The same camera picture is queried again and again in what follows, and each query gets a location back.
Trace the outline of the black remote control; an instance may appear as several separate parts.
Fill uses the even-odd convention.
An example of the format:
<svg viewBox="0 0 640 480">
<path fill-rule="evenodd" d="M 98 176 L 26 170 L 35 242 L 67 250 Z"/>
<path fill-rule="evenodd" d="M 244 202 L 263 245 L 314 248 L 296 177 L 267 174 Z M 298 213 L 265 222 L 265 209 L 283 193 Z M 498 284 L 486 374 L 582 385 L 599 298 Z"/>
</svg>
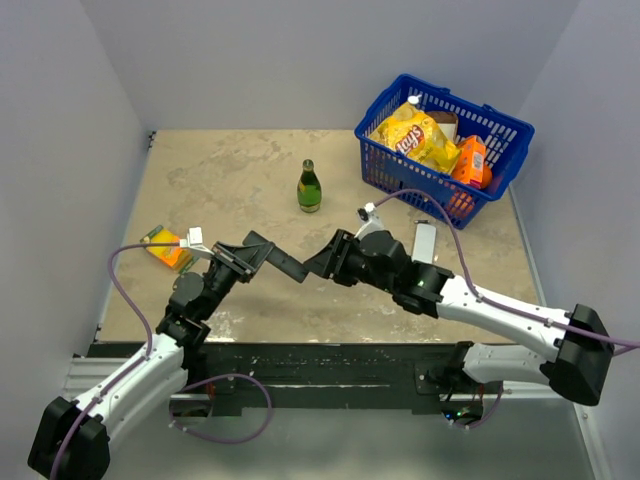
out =
<svg viewBox="0 0 640 480">
<path fill-rule="evenodd" d="M 266 261 L 297 283 L 303 283 L 308 275 L 308 270 L 300 261 L 277 246 L 270 250 Z"/>
</svg>

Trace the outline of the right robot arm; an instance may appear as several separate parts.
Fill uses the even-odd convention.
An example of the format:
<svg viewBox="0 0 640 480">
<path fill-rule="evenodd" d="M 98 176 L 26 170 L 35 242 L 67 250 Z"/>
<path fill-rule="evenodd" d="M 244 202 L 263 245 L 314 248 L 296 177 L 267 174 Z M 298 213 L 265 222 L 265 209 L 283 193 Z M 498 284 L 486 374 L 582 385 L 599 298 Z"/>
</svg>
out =
<svg viewBox="0 0 640 480">
<path fill-rule="evenodd" d="M 410 313 L 468 323 L 508 339 L 502 347 L 465 347 L 445 369 L 456 392 L 516 381 L 547 385 L 581 405 L 600 401 L 614 348 L 598 313 L 586 305 L 567 312 L 497 295 L 412 259 L 386 230 L 361 239 L 339 230 L 304 266 L 343 286 L 364 283 L 385 291 Z"/>
</svg>

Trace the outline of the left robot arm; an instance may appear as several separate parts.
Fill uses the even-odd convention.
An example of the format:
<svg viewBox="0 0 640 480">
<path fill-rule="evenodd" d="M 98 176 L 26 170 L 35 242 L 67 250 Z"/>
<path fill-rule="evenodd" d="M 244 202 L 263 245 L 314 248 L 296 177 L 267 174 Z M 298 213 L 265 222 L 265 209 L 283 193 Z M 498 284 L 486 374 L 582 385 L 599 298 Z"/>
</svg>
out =
<svg viewBox="0 0 640 480">
<path fill-rule="evenodd" d="M 180 275 L 157 328 L 129 360 L 72 400 L 54 399 L 44 410 L 28 466 L 47 479 L 100 479 L 112 454 L 157 404 L 183 390 L 196 392 L 207 368 L 196 361 L 210 332 L 206 325 L 236 283 L 247 283 L 274 249 L 250 234 L 240 246 L 206 247 L 199 228 L 180 247 L 209 262 L 203 274 Z"/>
</svg>

